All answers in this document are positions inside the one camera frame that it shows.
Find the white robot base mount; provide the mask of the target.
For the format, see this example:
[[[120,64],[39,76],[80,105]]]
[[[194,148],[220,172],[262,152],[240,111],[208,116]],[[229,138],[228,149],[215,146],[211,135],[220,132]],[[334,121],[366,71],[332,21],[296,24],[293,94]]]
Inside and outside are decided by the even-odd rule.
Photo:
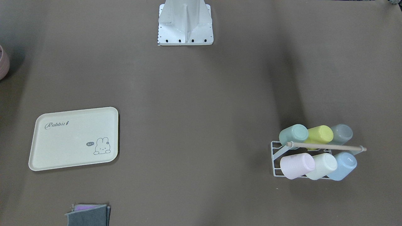
[[[211,6],[204,0],[167,0],[159,6],[158,45],[203,46],[213,43]]]

